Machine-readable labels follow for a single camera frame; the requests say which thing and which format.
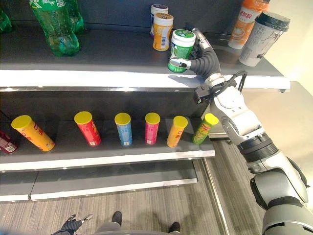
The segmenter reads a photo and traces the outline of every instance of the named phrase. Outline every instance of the gray shelf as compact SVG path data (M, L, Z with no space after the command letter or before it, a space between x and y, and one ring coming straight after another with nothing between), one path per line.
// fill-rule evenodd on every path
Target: gray shelf
M45 42L39 27L20 27L1 35L1 70L70 70L70 71L128 71L141 73L169 73L170 51L152 48L153 40L147 33L90 30L78 36L81 49L72 57L55 57ZM249 75L283 76L266 59L249 67L238 61L240 50L213 45L223 74L245 69Z
M196 183L191 160L40 171L31 200Z
M0 201L28 200L38 172L0 173Z
M54 149L42 152L18 134L19 149L12 154L1 154L0 171L38 171L40 169L213 157L215 151L209 138L201 145L192 143L192 135L200 121L200 118L188 120L189 124L176 148L169 148L166 145L173 122L171 118L160 122L155 145L147 145L144 141L145 121L132 120L133 144L129 147L120 145L116 125L112 120L95 122L102 137L102 142L97 147L90 147L87 144L74 121L38 122L38 125L55 140ZM2 130L9 133L10 123L2 122L1 125Z

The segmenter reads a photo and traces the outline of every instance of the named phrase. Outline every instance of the blue can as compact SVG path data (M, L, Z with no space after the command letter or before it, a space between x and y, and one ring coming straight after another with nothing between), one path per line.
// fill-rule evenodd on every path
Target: blue can
M133 143L131 116L129 116L127 113L119 113L115 116L114 121L117 126L121 145L130 146Z

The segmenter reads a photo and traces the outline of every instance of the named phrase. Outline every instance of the white shelf edge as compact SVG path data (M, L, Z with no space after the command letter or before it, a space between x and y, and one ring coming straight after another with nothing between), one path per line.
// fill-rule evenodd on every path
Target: white shelf edge
M52 161L20 162L20 163L3 163L0 164L0 172L17 170L40 170L40 169L67 169L67 167L82 167L91 165L106 165L118 163L134 163L159 160L176 160L186 158L214 157L214 150L197 150L174 153L155 153L155 154L138 154L123 155L100 158L80 158Z
M196 88L203 81L200 76L183 73L126 71L0 70L0 76L11 78L1 80L2 92L18 91L18 87L113 87L121 88L121 91L135 91L136 88ZM244 90L251 89L288 91L290 81L286 77L248 75Z
M28 194L21 195L1 195L0 202L27 201Z
M82 195L88 196L91 194L98 194L98 193L118 192L118 191L136 190L136 189L143 189L143 188L157 188L157 187L165 187L165 186L173 186L173 185L193 184L196 182L197 182L197 179L192 178L192 179L184 179L184 180L170 180L170 181L160 181L160 182L152 182L152 183L122 185L122 186L114 186L114 187L106 187L106 188L91 188L91 189L83 189L83 190L75 190L75 191L40 193L40 194L31 194L30 199L32 201L34 201L34 200L60 198L60 197L73 197L73 196L82 196Z

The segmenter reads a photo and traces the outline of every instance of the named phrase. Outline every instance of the person's foot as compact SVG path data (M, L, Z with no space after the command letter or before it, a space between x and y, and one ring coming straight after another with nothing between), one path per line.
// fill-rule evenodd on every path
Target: person's foot
M180 224L178 222L174 222L171 225L170 230L168 231L168 233L171 233L171 232L174 232L174 231L180 232Z
M122 212L120 211L114 212L112 216L112 222L118 223L119 225L122 226Z

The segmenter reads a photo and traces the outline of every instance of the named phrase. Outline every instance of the cylindrical container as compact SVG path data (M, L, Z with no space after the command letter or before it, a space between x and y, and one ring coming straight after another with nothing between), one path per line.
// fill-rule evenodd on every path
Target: cylindrical container
M157 141L158 124L160 123L160 116L156 113L148 113L146 119L146 135L145 141L147 144L155 144Z
M262 12L255 19L252 33L241 52L239 61L256 66L278 38L289 29L290 19L271 12Z
M118 130L119 139L121 140L121 145L131 145L133 143L131 116L127 113L119 113L115 115L114 121Z
M5 12L0 8L0 33L11 32L12 24Z
M269 0L244 0L237 22L230 36L228 45L234 49L241 49L245 45L254 26L255 18L267 11Z
M28 115L15 118L11 122L11 126L41 151L50 151L55 145L52 139Z
M205 138L208 136L211 127L219 123L219 119L213 114L206 114L201 124L197 128L194 136L192 137L192 142L195 144L201 144Z
M12 142L11 138L3 131L0 131L0 149L5 153L13 153L17 148L18 146Z
M171 57L188 59L194 46L196 35L193 32L184 29L176 29L172 34ZM173 72L184 72L186 69L176 67L168 63L167 67Z
M73 55L79 51L64 0L30 0L29 4L54 55Z
M92 115L90 112L81 111L77 113L74 117L74 121L76 122L77 126L83 133L85 139L90 146L94 147L100 144L101 137L99 135L96 125L92 120Z
M173 119L173 124L170 133L167 138L167 145L171 148L175 148L181 138L181 135L188 125L188 120L183 116L176 116Z
M156 13L154 18L154 40L153 48L165 51L169 47L168 40L173 27L174 17L169 14Z
M80 13L77 0L65 0L65 2L74 33L84 32L84 20Z
M151 30L150 30L149 36L152 37L152 38L155 35L154 30L153 30L153 22L154 22L154 17L155 17L156 13L165 13L165 14L167 14L168 13L168 7L164 6L164 5L161 5L161 4L151 5Z

